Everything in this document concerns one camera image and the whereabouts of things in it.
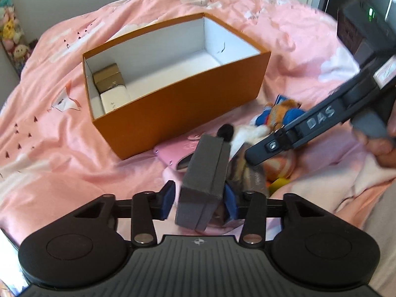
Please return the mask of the person's right hand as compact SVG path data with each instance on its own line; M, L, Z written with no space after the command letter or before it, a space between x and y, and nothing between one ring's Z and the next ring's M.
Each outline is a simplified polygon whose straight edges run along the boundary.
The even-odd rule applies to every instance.
M395 138L396 132L396 105L393 105L392 112L390 114L387 123L388 135ZM375 156L378 164L383 168L395 169L396 166L396 151L395 145L386 138L370 138L361 130L353 127L354 137L365 147L367 151Z

